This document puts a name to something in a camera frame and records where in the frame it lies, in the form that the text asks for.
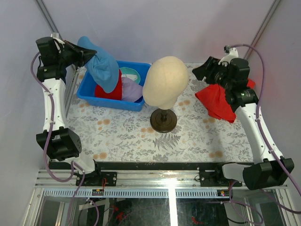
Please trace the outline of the blue bucket hat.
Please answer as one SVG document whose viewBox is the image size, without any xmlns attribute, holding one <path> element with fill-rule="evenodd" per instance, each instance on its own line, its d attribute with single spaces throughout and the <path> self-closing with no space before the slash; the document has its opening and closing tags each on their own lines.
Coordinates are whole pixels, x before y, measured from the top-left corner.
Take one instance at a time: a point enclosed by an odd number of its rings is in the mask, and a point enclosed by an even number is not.
<svg viewBox="0 0 301 226">
<path fill-rule="evenodd" d="M 119 81 L 119 66 L 115 58 L 87 36 L 79 38 L 78 46 L 95 50 L 97 53 L 85 64 L 86 69 L 105 93 L 111 93 Z"/>
</svg>

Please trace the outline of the mannequin head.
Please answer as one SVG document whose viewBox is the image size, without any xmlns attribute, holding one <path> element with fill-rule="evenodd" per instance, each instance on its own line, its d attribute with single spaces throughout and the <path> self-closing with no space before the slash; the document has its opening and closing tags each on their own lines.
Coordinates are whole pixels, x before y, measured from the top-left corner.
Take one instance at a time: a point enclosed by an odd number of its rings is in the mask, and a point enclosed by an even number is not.
<svg viewBox="0 0 301 226">
<path fill-rule="evenodd" d="M 157 109 L 150 116 L 151 127 L 159 133 L 171 132 L 177 125 L 177 116 L 171 108 L 189 83 L 189 71 L 182 60 L 166 56 L 149 68 L 143 85 L 146 104 Z"/>
</svg>

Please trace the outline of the red bucket hat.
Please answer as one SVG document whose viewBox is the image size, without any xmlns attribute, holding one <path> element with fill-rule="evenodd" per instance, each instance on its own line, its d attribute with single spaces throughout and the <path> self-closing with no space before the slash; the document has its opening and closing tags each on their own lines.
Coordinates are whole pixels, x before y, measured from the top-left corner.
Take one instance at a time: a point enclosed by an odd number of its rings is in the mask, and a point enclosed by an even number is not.
<svg viewBox="0 0 301 226">
<path fill-rule="evenodd" d="M 106 99 L 113 99 L 113 100 L 121 100 L 122 99 L 122 78 L 121 78 L 121 71 L 119 70 L 119 80 L 115 87 L 115 89 L 111 93 L 106 93 L 103 88 L 99 85 L 95 88 L 95 97 L 97 98 L 106 98 Z"/>
</svg>

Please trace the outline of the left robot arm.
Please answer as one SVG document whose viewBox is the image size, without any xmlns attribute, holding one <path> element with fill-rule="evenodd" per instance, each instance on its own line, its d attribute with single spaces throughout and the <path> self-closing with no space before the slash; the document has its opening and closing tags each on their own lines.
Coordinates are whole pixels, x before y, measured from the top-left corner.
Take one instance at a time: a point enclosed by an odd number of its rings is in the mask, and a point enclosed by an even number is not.
<svg viewBox="0 0 301 226">
<path fill-rule="evenodd" d="M 36 141 L 47 160 L 63 161 L 87 173 L 87 181 L 97 186 L 103 174 L 95 170 L 95 162 L 84 157 L 79 136 L 67 125 L 65 112 L 66 69 L 70 65 L 84 66 L 97 51 L 79 47 L 66 40 L 43 37 L 36 40 L 42 63 L 36 79 L 43 89 L 45 120 Z"/>
</svg>

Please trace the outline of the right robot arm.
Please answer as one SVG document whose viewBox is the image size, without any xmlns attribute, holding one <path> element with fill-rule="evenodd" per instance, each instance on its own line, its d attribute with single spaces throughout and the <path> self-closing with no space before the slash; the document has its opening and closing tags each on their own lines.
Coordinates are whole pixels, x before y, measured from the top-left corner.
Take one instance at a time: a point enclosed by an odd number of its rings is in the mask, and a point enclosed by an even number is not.
<svg viewBox="0 0 301 226">
<path fill-rule="evenodd" d="M 294 162 L 283 156 L 271 138 L 258 107 L 259 99 L 248 85 L 249 72 L 247 60 L 235 57 L 224 61 L 212 56 L 192 70 L 199 81 L 224 88 L 226 101 L 241 122 L 253 153 L 253 165 L 225 163 L 217 168 L 214 179 L 220 186 L 237 180 L 249 190 L 281 186 L 294 169 Z"/>
</svg>

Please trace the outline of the red cloth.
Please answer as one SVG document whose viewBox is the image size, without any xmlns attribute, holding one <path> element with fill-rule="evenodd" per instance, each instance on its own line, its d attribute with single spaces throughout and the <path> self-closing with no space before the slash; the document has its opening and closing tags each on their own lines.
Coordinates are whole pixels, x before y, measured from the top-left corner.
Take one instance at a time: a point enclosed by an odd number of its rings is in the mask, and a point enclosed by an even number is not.
<svg viewBox="0 0 301 226">
<path fill-rule="evenodd" d="M 233 123 L 236 120 L 236 114 L 226 102 L 225 90 L 218 84 L 210 84 L 195 93 L 195 97 L 204 105 L 210 117 L 225 120 L 229 123 Z"/>
</svg>

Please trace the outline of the teal and white hat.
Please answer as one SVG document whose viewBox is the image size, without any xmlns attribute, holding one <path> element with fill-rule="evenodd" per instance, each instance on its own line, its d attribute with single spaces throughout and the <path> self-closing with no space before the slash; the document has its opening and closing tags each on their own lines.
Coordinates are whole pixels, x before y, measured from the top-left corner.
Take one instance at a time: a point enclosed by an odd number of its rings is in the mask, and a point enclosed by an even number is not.
<svg viewBox="0 0 301 226">
<path fill-rule="evenodd" d="M 140 74 L 135 69 L 129 67 L 121 67 L 120 71 L 121 71 L 123 86 L 125 85 L 125 82 L 127 82 L 128 80 L 132 80 L 135 83 L 140 84 L 141 77 Z"/>
</svg>

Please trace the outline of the lavender hat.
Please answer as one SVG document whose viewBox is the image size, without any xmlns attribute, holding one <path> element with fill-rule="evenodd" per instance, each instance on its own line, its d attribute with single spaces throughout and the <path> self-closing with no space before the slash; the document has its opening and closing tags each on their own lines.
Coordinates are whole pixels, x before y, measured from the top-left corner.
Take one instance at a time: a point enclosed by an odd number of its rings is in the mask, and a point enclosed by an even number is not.
<svg viewBox="0 0 301 226">
<path fill-rule="evenodd" d="M 122 77 L 122 101 L 135 102 L 143 96 L 143 86 L 130 78 Z"/>
</svg>

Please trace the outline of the aluminium rail frame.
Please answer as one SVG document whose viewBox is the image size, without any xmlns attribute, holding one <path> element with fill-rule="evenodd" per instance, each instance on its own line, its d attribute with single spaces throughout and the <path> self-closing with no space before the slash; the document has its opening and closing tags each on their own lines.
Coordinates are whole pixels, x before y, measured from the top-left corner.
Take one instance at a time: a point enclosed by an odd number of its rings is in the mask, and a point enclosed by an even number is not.
<svg viewBox="0 0 301 226">
<path fill-rule="evenodd" d="M 249 190 L 218 182 L 220 163 L 101 162 L 94 176 L 69 179 L 65 163 L 37 181 L 25 226 L 298 226 L 288 186 Z"/>
</svg>

